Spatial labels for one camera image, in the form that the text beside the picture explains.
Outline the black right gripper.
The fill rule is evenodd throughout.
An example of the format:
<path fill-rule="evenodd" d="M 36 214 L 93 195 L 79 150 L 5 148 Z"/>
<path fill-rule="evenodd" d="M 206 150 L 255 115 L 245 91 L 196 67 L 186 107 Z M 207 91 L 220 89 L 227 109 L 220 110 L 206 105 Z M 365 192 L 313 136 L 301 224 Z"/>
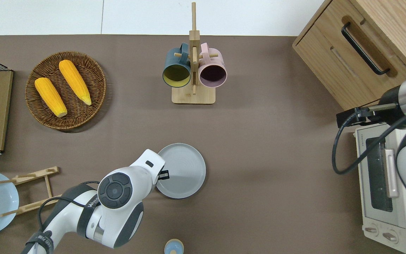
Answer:
<path fill-rule="evenodd" d="M 379 111 L 380 109 L 378 109 L 377 106 L 351 108 L 336 114 L 337 126 L 340 128 L 352 114 L 354 114 L 354 117 L 348 122 L 346 125 L 347 127 L 356 125 L 368 126 L 383 123 L 382 118 L 379 116 Z"/>

